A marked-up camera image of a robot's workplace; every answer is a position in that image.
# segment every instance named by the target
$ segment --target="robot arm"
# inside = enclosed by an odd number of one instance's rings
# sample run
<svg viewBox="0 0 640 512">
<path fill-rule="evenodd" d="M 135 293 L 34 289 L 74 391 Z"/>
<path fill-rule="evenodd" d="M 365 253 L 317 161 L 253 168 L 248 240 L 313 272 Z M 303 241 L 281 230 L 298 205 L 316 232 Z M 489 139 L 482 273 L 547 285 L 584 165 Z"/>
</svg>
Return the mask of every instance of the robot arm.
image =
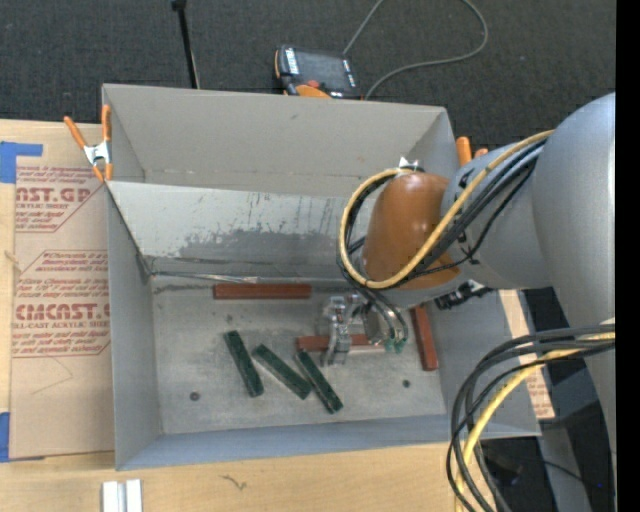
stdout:
<svg viewBox="0 0 640 512">
<path fill-rule="evenodd" d="M 615 101 L 615 94 L 595 100 L 552 133 L 476 158 L 448 183 L 396 169 L 363 184 L 340 232 L 349 280 L 399 308 L 470 281 L 552 286 L 571 327 L 615 323 Z M 368 234 L 352 242 L 354 211 L 378 182 L 386 187 Z M 615 471 L 615 352 L 586 363 Z"/>
</svg>

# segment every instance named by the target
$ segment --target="cable bundle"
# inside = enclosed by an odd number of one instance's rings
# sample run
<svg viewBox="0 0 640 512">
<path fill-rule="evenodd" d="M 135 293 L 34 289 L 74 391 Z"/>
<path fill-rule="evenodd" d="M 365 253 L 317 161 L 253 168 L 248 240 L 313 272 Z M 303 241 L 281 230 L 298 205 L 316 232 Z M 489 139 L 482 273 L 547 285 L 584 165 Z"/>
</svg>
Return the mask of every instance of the cable bundle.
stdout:
<svg viewBox="0 0 640 512">
<path fill-rule="evenodd" d="M 485 512 L 493 512 L 494 510 L 478 490 L 469 472 L 468 464 L 473 454 L 475 454 L 479 468 L 487 485 L 493 491 L 501 510 L 503 512 L 511 510 L 491 479 L 479 444 L 484 428 L 506 397 L 542 365 L 573 358 L 585 358 L 613 348 L 615 348 L 615 324 L 580 329 L 557 329 L 523 336 L 504 343 L 492 350 L 478 363 L 460 387 L 451 414 L 451 444 L 447 452 L 446 466 L 447 478 L 456 494 L 456 512 L 462 511 L 463 507 L 469 511 L 477 510 L 464 496 L 465 485 L 480 505 L 481 510 Z M 501 373 L 475 395 L 476 383 L 483 374 L 500 363 L 526 354 L 538 354 L 539 357 L 532 363 L 518 365 Z M 476 417 L 476 413 L 485 403 L 487 397 L 500 383 L 502 385 Z M 463 448 L 462 434 L 465 429 L 468 436 Z M 458 474 L 455 478 L 452 468 L 453 457 L 455 457 L 458 466 Z"/>
<path fill-rule="evenodd" d="M 409 261 L 409 263 L 400 269 L 394 276 L 382 281 L 374 281 L 364 277 L 351 263 L 350 255 L 364 243 L 364 239 L 351 243 L 353 225 L 355 224 L 358 211 L 365 199 L 371 195 L 371 193 L 389 180 L 412 171 L 405 168 L 387 169 L 367 179 L 356 189 L 349 199 L 340 222 L 340 232 L 338 236 L 338 263 L 340 268 L 343 269 L 343 273 L 346 273 L 349 276 L 349 280 L 354 283 L 359 290 L 362 288 L 371 290 L 387 290 L 396 288 L 411 279 L 439 272 L 446 268 L 460 265 L 466 260 L 471 259 L 473 254 L 475 254 L 480 247 L 480 244 L 484 240 L 484 237 L 488 233 L 492 223 L 531 175 L 533 167 L 529 164 L 535 161 L 537 156 L 540 154 L 542 145 L 551 133 L 553 133 L 553 131 L 542 132 L 514 144 L 476 174 L 471 182 L 462 190 L 459 197 L 451 205 L 451 208 L 449 208 L 446 214 L 442 217 L 442 220 L 438 223 L 411 261 Z M 469 200 L 471 194 L 487 178 L 488 184 L 485 188 L 465 207 L 465 203 Z M 493 212 L 475 246 L 466 253 L 465 257 L 455 263 L 430 269 L 429 267 L 446 252 L 446 250 L 458 239 L 464 230 L 469 227 L 478 215 L 487 208 L 497 195 L 506 190 L 507 187 L 511 186 L 514 180 L 518 178 L 521 179 L 520 182 L 511 190 L 503 202 Z"/>
</svg>

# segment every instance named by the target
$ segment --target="black carpet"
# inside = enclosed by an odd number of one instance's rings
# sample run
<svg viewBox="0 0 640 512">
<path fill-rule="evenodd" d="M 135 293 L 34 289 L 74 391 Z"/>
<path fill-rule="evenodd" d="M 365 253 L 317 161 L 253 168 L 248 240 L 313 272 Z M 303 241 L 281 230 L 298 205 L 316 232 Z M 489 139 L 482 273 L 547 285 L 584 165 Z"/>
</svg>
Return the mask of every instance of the black carpet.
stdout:
<svg viewBox="0 0 640 512">
<path fill-rule="evenodd" d="M 191 0 L 191 42 L 201 87 L 277 94 L 273 54 L 282 43 L 342 51 L 374 0 Z M 445 106 L 456 136 L 494 148 L 552 129 L 616 89 L 615 0 L 477 0 L 489 27 L 475 57 L 401 74 L 372 99 Z M 349 52 L 366 90 L 389 71 L 466 54 L 482 41 L 461 1 L 387 0 Z M 160 0 L 0 0 L 0 117 L 97 122 L 102 83 L 189 87 L 178 18 Z M 538 327 L 562 323 L 549 290 L 531 292 Z M 606 443 L 574 429 L 576 446 Z M 530 440 L 496 444 L 534 458 Z M 606 479 L 607 465 L 584 465 Z M 517 511 L 553 510 L 537 465 L 507 489 Z M 611 500 L 595 499 L 594 510 Z"/>
</svg>

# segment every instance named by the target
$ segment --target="cardboard sheet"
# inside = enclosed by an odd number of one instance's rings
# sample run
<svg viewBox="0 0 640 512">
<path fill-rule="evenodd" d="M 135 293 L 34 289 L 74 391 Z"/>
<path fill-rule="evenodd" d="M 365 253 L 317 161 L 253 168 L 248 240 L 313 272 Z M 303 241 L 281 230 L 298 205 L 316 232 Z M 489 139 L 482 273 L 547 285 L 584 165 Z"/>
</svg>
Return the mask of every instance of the cardboard sheet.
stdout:
<svg viewBox="0 0 640 512">
<path fill-rule="evenodd" d="M 99 142 L 99 126 L 80 129 Z M 62 122 L 1 121 L 0 141 L 42 146 L 16 159 L 2 267 L 17 274 L 11 338 L 0 339 L 11 357 L 9 456 L 113 449 L 105 190 Z"/>
</svg>

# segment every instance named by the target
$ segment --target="scuff mark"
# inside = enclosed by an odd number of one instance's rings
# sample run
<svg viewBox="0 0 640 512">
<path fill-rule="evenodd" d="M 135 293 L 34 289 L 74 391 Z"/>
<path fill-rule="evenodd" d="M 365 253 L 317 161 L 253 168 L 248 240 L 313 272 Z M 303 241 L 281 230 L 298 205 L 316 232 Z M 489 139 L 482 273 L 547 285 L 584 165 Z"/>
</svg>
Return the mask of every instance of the scuff mark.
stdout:
<svg viewBox="0 0 640 512">
<path fill-rule="evenodd" d="M 322 218 L 320 219 L 320 227 L 318 228 L 318 233 L 324 233 L 322 228 L 324 227 L 324 223 L 327 223 L 327 232 L 329 231 L 329 226 L 331 224 L 333 216 L 333 201 L 327 201 L 324 205 L 324 209 L 322 211 Z"/>
<path fill-rule="evenodd" d="M 298 209 L 296 210 L 296 228 L 300 226 L 300 214 L 302 213 L 302 196 L 298 199 Z"/>
<path fill-rule="evenodd" d="M 325 233 L 330 231 L 330 226 L 335 222 L 330 208 L 327 214 L 323 227 Z M 305 261 L 334 267 L 335 240 L 332 236 L 315 229 L 305 234 L 285 234 L 281 232 L 284 225 L 257 222 L 251 231 L 237 230 L 208 239 L 192 236 L 185 240 L 185 246 L 172 261 L 210 265 L 273 265 L 277 262 L 291 265 Z"/>
<path fill-rule="evenodd" d="M 175 292 L 179 290 L 202 290 L 204 288 L 209 288 L 209 285 L 202 286 L 197 284 L 187 284 L 187 285 L 169 284 L 167 286 L 156 288 L 155 290 L 153 290 L 153 294 L 159 295 L 164 292 Z"/>
<path fill-rule="evenodd" d="M 313 209 L 313 203 L 311 202 L 311 198 L 307 198 L 307 202 L 309 206 L 307 207 L 307 226 L 311 226 L 311 210 Z"/>
<path fill-rule="evenodd" d="M 69 368 L 67 368 L 67 366 L 66 366 L 64 363 L 62 363 L 62 361 L 58 361 L 58 359 L 57 359 L 57 358 L 55 358 L 55 357 L 51 357 L 51 356 L 47 356 L 47 357 L 48 357 L 49 359 L 51 359 L 52 361 L 54 361 L 54 362 L 58 363 L 62 368 L 64 368 L 64 370 L 67 372 L 67 374 L 68 374 L 68 375 L 67 375 L 67 377 L 65 377 L 65 378 L 64 378 L 64 379 L 62 379 L 62 380 L 59 380 L 58 382 L 54 382 L 53 384 L 49 384 L 48 386 L 44 386 L 43 388 L 36 389 L 35 391 L 33 391 L 33 392 L 31 393 L 32 395 L 35 395 L 35 394 L 37 394 L 37 393 L 41 393 L 42 391 L 45 391 L 45 390 L 47 390 L 47 389 L 50 389 L 50 388 L 52 388 L 52 387 L 54 387 L 54 386 L 58 386 L 58 385 L 62 384 L 63 382 L 67 382 L 67 381 L 69 381 L 69 380 L 72 380 L 72 379 L 73 379 L 73 373 L 71 372 L 71 370 L 69 370 Z"/>
<path fill-rule="evenodd" d="M 220 475 L 220 478 L 222 478 L 223 480 L 229 480 L 229 482 L 233 483 L 233 485 L 235 485 L 239 491 L 244 491 L 244 489 L 247 487 L 247 482 L 238 483 L 238 481 L 231 475 Z"/>
</svg>

